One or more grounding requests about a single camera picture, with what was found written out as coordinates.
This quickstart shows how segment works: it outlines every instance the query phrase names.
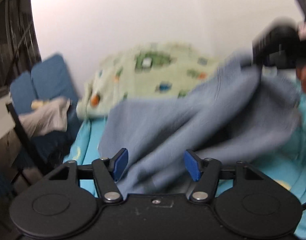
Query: dark floor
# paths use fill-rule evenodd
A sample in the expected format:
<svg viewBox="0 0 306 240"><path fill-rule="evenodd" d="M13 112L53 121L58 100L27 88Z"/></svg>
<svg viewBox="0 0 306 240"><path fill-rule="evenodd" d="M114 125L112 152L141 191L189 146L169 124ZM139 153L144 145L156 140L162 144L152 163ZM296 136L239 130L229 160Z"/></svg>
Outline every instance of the dark floor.
<svg viewBox="0 0 306 240"><path fill-rule="evenodd" d="M24 174L32 184L36 183L42 177L37 169L24 170ZM26 182L21 177L14 183L14 189L17 194L20 194L27 187ZM12 195L9 195L0 199L0 240L17 240L19 237L19 233L13 225L8 213L8 208L13 198Z"/></svg>

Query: small screw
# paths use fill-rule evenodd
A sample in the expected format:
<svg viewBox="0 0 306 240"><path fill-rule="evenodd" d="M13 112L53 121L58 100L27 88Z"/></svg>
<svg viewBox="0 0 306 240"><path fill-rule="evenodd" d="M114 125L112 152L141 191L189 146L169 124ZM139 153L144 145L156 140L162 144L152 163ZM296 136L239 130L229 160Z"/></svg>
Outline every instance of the small screw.
<svg viewBox="0 0 306 240"><path fill-rule="evenodd" d="M161 202L161 201L160 201L159 199L154 199L154 200L152 200L152 203L153 203L153 204L160 204L160 202Z"/></svg>
<svg viewBox="0 0 306 240"><path fill-rule="evenodd" d="M104 194L104 197L107 200L117 200L121 195L115 191L109 191Z"/></svg>
<svg viewBox="0 0 306 240"><path fill-rule="evenodd" d="M192 194L192 197L196 200L205 200L208 196L209 194L204 191L197 191Z"/></svg>

